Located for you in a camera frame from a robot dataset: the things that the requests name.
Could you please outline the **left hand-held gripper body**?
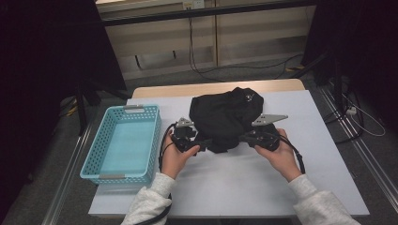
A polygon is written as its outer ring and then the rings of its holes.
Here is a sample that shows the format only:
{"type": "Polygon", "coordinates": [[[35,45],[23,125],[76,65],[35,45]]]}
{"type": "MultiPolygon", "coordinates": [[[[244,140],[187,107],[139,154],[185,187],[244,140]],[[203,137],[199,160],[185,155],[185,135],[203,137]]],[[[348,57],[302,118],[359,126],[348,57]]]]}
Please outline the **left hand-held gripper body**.
{"type": "Polygon", "coordinates": [[[194,141],[196,137],[196,131],[194,130],[193,121],[181,117],[175,124],[174,132],[172,134],[172,141],[176,148],[181,152],[186,152],[194,146],[200,146],[201,144],[194,141]]]}

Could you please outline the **wooden table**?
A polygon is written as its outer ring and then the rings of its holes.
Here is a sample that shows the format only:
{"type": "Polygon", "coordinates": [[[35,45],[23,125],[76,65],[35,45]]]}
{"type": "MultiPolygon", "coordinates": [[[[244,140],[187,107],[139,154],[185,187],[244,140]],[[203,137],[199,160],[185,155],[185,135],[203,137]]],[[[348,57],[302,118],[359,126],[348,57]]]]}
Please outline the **wooden table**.
{"type": "Polygon", "coordinates": [[[134,90],[132,98],[170,98],[212,95],[227,92],[236,87],[251,88],[257,93],[301,91],[305,89],[303,82],[299,79],[215,82],[139,87],[134,90]]]}

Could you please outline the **person's left hand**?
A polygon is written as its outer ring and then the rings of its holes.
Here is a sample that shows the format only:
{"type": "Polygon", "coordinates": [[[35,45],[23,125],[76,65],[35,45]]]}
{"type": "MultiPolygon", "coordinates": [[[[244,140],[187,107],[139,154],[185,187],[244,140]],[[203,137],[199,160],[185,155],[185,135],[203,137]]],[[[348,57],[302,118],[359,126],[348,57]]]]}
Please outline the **person's left hand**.
{"type": "Polygon", "coordinates": [[[200,146],[195,145],[186,152],[180,152],[171,139],[172,131],[169,130],[166,134],[164,144],[162,147],[161,173],[176,179],[178,174],[185,167],[186,162],[194,156],[199,150],[200,146]]]}

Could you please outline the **black horizontal bar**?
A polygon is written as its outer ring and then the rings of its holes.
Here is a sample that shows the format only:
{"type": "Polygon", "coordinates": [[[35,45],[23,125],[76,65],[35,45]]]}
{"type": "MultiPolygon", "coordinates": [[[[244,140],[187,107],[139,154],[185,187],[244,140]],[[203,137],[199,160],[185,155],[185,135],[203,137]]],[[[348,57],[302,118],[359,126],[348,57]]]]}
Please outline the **black horizontal bar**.
{"type": "Polygon", "coordinates": [[[177,19],[189,19],[205,16],[226,15],[234,13],[245,13],[254,11],[286,9],[286,8],[301,8],[308,6],[316,6],[320,0],[277,0],[267,3],[237,5],[228,7],[208,7],[201,9],[189,9],[173,12],[155,13],[140,16],[126,16],[116,17],[111,19],[102,19],[101,23],[104,26],[116,26],[135,23],[151,23],[170,21],[177,19]]]}

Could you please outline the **light blue plastic basket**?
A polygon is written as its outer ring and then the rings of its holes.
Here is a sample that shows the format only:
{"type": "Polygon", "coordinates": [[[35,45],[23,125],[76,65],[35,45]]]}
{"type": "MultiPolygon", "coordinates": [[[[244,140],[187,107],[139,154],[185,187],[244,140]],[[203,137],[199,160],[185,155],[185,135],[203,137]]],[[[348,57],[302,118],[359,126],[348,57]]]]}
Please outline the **light blue plastic basket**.
{"type": "Polygon", "coordinates": [[[153,179],[161,130],[157,105],[106,110],[81,169],[94,184],[148,184],[153,179]]]}

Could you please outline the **black stand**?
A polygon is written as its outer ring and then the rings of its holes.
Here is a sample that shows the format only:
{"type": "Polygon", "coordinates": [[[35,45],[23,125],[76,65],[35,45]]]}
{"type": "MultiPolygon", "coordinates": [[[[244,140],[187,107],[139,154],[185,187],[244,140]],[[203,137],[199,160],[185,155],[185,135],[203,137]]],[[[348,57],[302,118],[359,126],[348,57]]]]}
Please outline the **black stand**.
{"type": "Polygon", "coordinates": [[[127,94],[111,88],[100,82],[91,79],[79,80],[75,87],[75,97],[77,101],[77,109],[80,121],[79,135],[82,136],[88,126],[87,117],[85,113],[84,103],[87,102],[91,106],[98,106],[101,103],[98,91],[104,91],[114,97],[127,100],[130,98],[127,94]]]}
{"type": "Polygon", "coordinates": [[[321,53],[316,59],[314,59],[311,63],[304,67],[301,71],[297,72],[295,75],[292,76],[292,79],[299,79],[309,71],[314,70],[320,64],[332,61],[332,75],[333,75],[333,96],[334,102],[337,110],[341,113],[344,112],[344,101],[342,97],[343,87],[342,87],[342,72],[341,72],[341,63],[339,62],[338,58],[332,52],[324,52],[321,53]]]}

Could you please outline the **white table sheet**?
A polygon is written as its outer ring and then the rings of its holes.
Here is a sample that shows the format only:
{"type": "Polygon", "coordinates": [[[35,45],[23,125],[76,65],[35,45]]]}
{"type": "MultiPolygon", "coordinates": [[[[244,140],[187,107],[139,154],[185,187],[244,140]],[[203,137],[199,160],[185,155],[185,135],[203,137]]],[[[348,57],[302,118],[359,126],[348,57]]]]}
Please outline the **white table sheet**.
{"type": "MultiPolygon", "coordinates": [[[[350,215],[368,215],[310,92],[272,92],[263,98],[265,113],[284,115],[276,125],[301,153],[315,186],[332,191],[350,215]]],[[[291,217],[296,201],[285,179],[244,142],[223,154],[205,151],[191,157],[172,199],[170,218],[291,217]]]]}

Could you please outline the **white wall socket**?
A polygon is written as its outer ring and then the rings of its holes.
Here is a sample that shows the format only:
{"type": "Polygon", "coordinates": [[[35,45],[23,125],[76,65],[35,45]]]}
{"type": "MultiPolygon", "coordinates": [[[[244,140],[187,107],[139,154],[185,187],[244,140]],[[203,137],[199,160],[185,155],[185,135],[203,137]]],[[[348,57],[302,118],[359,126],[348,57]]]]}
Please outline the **white wall socket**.
{"type": "Polygon", "coordinates": [[[200,9],[205,7],[204,0],[185,0],[182,2],[184,9],[200,9]]]}

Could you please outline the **black curtain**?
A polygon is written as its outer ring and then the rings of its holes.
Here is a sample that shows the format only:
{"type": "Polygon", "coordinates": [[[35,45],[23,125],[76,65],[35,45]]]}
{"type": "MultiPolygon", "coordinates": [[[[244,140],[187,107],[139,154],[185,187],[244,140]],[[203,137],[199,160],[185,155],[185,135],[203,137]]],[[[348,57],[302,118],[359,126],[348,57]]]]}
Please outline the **black curtain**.
{"type": "Polygon", "coordinates": [[[60,101],[125,87],[96,0],[0,0],[0,222],[42,158],[60,101]]]}
{"type": "Polygon", "coordinates": [[[318,0],[301,64],[321,54],[323,83],[340,64],[343,75],[398,132],[398,0],[318,0]]]}

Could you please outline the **black pants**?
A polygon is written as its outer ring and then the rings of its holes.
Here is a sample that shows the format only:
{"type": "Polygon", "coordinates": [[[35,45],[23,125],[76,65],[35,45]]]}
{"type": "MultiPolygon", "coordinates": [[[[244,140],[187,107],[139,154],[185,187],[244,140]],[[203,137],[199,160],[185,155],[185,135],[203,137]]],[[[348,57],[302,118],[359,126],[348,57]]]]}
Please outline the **black pants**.
{"type": "Polygon", "coordinates": [[[264,99],[251,88],[202,95],[191,100],[189,117],[198,141],[212,140],[208,150],[226,153],[239,145],[239,136],[252,130],[252,122],[263,112],[264,99]]]}

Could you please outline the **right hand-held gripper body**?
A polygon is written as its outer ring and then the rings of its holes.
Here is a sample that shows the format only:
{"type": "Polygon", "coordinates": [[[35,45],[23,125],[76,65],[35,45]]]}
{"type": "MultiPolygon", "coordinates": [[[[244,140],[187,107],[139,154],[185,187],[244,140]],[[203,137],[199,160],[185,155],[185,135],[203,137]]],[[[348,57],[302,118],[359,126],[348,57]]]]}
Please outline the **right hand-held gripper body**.
{"type": "Polygon", "coordinates": [[[287,118],[284,114],[260,114],[252,122],[253,130],[248,133],[249,146],[259,145],[269,151],[275,151],[279,147],[280,134],[274,124],[287,118]]]}

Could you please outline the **aluminium floor rail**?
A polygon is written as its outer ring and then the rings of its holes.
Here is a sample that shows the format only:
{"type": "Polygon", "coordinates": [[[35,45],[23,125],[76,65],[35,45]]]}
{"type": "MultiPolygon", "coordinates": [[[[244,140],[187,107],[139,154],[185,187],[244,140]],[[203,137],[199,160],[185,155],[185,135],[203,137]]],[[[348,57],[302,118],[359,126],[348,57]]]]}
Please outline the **aluminium floor rail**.
{"type": "Polygon", "coordinates": [[[398,187],[383,170],[369,146],[360,136],[360,132],[355,128],[355,122],[352,120],[352,116],[343,115],[337,110],[334,97],[330,90],[319,88],[319,91],[323,99],[327,102],[329,108],[332,110],[332,114],[337,118],[339,125],[344,130],[348,141],[353,144],[391,206],[398,213],[398,187]]]}
{"type": "Polygon", "coordinates": [[[72,151],[68,166],[62,176],[62,180],[56,189],[50,206],[45,214],[41,225],[56,225],[60,217],[65,200],[68,197],[69,188],[71,186],[74,174],[77,171],[77,164],[84,151],[85,145],[91,133],[91,125],[88,125],[79,136],[77,143],[72,151]]]}

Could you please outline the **person's right hand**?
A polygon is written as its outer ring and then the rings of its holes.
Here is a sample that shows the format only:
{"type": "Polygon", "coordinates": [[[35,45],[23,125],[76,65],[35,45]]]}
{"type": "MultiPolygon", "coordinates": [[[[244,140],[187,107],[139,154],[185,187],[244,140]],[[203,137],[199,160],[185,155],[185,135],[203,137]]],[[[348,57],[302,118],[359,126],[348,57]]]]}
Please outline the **person's right hand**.
{"type": "Polygon", "coordinates": [[[301,175],[293,149],[287,143],[280,142],[279,147],[274,151],[269,151],[259,145],[256,145],[254,149],[259,155],[266,158],[287,182],[291,182],[301,175]]]}

